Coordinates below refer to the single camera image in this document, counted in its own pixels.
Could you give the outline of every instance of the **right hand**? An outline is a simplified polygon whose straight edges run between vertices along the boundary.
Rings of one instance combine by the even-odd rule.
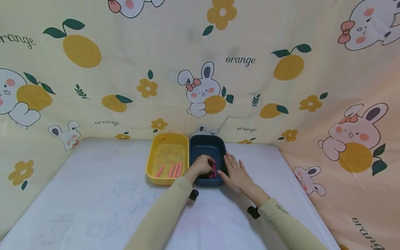
[[[229,152],[226,152],[226,155],[224,155],[224,160],[229,177],[221,170],[218,170],[218,174],[230,189],[238,194],[242,193],[246,195],[255,184],[244,168],[243,162],[239,160],[238,163],[234,155],[229,154]]]

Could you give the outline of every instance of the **pink stick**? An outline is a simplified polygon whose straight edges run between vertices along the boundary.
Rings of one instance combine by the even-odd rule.
[[[162,172],[162,170],[164,169],[164,165],[160,168],[160,170],[158,171],[158,173],[156,174],[156,178],[158,178]]]
[[[180,176],[180,171],[181,170],[182,170],[182,163],[179,164],[178,177]]]
[[[175,177],[176,177],[176,173],[178,172],[178,165],[179,165],[179,163],[177,163],[177,164],[176,164],[176,167],[175,167],[175,172],[174,172],[174,177],[173,177],[173,178],[175,178]]]
[[[168,178],[171,178],[171,175],[172,175],[172,171],[174,170],[174,164],[172,164],[172,167],[171,167],[171,171],[170,171],[170,174],[168,175]]]

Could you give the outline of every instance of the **pink bow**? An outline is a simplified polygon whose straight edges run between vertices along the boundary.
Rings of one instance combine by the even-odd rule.
[[[339,36],[338,43],[345,44],[348,41],[350,41],[351,36],[349,33],[355,24],[356,24],[355,21],[345,21],[344,23],[342,23],[340,29],[342,30],[343,33]]]
[[[201,84],[201,81],[197,78],[193,80],[193,83],[191,84],[186,84],[186,88],[188,89],[189,92],[192,92],[194,87],[199,86]]]
[[[343,123],[345,123],[345,122],[357,122],[357,120],[358,120],[358,116],[357,116],[357,114],[355,114],[355,115],[353,115],[353,116],[351,116],[351,117],[345,117],[345,118],[343,118],[343,119],[339,122],[339,124],[343,124]]]
[[[118,13],[121,10],[121,5],[115,0],[108,0],[108,7],[113,13]]]

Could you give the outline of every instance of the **sleeve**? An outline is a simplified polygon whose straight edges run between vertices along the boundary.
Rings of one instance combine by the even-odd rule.
[[[162,250],[192,189],[186,177],[177,178],[147,212],[124,250]]]
[[[258,213],[278,234],[288,250],[328,250],[315,235],[289,214],[276,199],[261,206]]]

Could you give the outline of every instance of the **green leaf illustration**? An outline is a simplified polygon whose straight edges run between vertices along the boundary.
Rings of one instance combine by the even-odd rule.
[[[51,36],[54,37],[54,38],[63,38],[63,37],[65,37],[65,36],[67,36],[67,34],[65,34],[64,32],[62,32],[61,30],[56,29],[56,28],[53,28],[53,27],[50,27],[50,28],[45,29],[45,30],[43,31],[43,34],[51,35]]]
[[[372,176],[385,170],[388,165],[383,160],[377,160],[372,164]]]
[[[281,57],[290,55],[290,52],[288,50],[276,50],[276,51],[272,52],[271,54],[275,54],[275,56],[281,58]]]
[[[213,25],[207,26],[207,28],[203,31],[203,36],[207,36],[212,32],[212,29],[214,28]]]
[[[21,189],[22,189],[22,190],[25,190],[27,184],[28,184],[28,181],[27,181],[27,180],[24,181],[24,183],[23,183],[22,186],[21,186]]]
[[[288,114],[289,113],[288,109],[285,106],[282,106],[282,105],[277,105],[276,106],[276,110],[278,110],[279,112],[284,113],[284,114]]]
[[[328,96],[328,92],[322,93],[320,95],[320,100],[325,99]]]
[[[383,152],[385,152],[385,147],[386,147],[386,143],[377,147],[373,153],[374,157],[377,157],[377,156],[383,154]]]
[[[83,23],[79,22],[78,20],[71,19],[71,18],[63,21],[62,25],[65,25],[68,28],[71,28],[73,30],[81,30],[85,27],[85,25]]]
[[[129,98],[125,97],[125,96],[116,95],[115,97],[122,103],[131,103],[131,102],[133,102],[131,99],[129,99]]]
[[[225,87],[222,88],[221,95],[222,95],[222,97],[226,96],[226,88]]]
[[[233,95],[227,95],[226,96],[226,101],[229,102],[230,104],[233,104]]]
[[[308,44],[300,44],[296,46],[300,52],[308,53],[311,51],[311,47]]]
[[[50,94],[55,95],[56,93],[54,93],[54,91],[50,88],[50,86],[48,86],[47,84],[40,82],[40,84],[42,85],[42,87],[44,88],[45,91],[49,92]]]
[[[27,78],[31,83],[36,84],[36,85],[38,84],[38,81],[36,80],[36,78],[35,78],[33,75],[28,74],[28,73],[25,73],[25,72],[24,72],[24,74],[25,74],[26,78]]]
[[[153,72],[149,70],[149,72],[147,72],[147,76],[150,80],[153,79]]]

